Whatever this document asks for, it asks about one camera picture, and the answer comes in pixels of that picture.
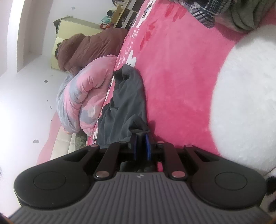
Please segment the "white shelf with items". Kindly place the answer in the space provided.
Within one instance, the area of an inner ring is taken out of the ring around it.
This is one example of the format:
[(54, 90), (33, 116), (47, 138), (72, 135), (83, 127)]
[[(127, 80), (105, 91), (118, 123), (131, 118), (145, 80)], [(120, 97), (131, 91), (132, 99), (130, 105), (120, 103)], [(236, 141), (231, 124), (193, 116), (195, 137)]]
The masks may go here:
[(124, 28), (129, 30), (144, 3), (144, 0), (112, 1), (114, 8), (101, 20), (101, 29)]

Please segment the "green plaid cloth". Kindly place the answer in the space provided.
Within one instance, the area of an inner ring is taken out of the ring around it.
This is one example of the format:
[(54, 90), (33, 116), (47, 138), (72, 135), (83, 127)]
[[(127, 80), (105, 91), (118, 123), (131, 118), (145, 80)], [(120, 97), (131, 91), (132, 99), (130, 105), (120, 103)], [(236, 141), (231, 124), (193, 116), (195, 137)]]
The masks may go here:
[(179, 4), (201, 24), (213, 28), (219, 23), (239, 33), (255, 30), (275, 4), (273, 0), (191, 0), (173, 1)]

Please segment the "pink white bed headboard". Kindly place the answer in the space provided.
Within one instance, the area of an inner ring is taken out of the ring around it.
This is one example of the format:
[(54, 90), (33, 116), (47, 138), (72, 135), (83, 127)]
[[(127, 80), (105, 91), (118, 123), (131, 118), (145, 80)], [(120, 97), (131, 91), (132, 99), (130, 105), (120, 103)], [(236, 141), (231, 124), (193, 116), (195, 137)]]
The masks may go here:
[(57, 112), (51, 120), (49, 137), (43, 146), (37, 165), (56, 159), (77, 150), (76, 134), (68, 134), (63, 130)]

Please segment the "pink grey folded quilt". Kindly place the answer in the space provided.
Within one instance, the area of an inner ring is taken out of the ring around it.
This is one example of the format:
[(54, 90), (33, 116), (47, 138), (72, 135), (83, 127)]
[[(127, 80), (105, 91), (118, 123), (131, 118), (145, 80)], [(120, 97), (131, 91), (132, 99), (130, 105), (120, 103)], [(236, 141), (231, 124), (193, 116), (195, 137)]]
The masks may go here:
[(117, 57), (93, 60), (76, 76), (68, 75), (59, 88), (57, 113), (64, 131), (87, 136), (93, 131), (108, 93)]

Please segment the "pink floral bed blanket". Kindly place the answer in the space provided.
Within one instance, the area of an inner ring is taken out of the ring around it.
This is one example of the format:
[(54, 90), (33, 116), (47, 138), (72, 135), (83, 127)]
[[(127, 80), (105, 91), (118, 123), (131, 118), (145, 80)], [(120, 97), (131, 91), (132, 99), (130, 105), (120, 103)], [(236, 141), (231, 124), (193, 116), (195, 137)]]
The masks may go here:
[(146, 1), (116, 69), (144, 84), (155, 140), (194, 145), (250, 167), (268, 182), (262, 209), (275, 216), (275, 1), (234, 1), (239, 22), (206, 28), (181, 5)]

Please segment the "brown plush coat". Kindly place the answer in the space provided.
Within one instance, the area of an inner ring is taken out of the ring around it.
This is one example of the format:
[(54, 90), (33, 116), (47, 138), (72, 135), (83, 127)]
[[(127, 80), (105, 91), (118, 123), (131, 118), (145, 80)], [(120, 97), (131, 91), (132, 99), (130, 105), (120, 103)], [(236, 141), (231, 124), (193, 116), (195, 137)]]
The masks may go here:
[(75, 34), (57, 44), (58, 66), (75, 76), (95, 59), (119, 55), (127, 34), (124, 28), (107, 28), (95, 35)]

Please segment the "yellow cabinet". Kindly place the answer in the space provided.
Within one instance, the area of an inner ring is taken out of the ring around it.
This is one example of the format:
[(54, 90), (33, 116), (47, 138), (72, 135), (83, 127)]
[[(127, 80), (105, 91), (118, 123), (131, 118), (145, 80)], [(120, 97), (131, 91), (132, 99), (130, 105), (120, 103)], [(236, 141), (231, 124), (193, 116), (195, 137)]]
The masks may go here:
[(53, 24), (56, 28), (56, 39), (51, 53), (51, 68), (55, 70), (60, 70), (58, 61), (55, 57), (58, 43), (71, 38), (75, 34), (94, 35), (103, 31), (98, 24), (77, 19), (72, 16), (58, 19), (54, 21)]

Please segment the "dark grey trousers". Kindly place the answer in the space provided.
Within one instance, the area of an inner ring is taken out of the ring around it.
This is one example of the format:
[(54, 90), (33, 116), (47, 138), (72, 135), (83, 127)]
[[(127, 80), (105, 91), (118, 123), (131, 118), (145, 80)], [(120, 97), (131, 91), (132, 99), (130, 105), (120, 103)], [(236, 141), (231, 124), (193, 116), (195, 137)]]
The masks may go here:
[(140, 72), (125, 64), (113, 76), (113, 96), (103, 107), (98, 120), (96, 144), (101, 148), (114, 142), (129, 141), (132, 134), (143, 136), (150, 132)]

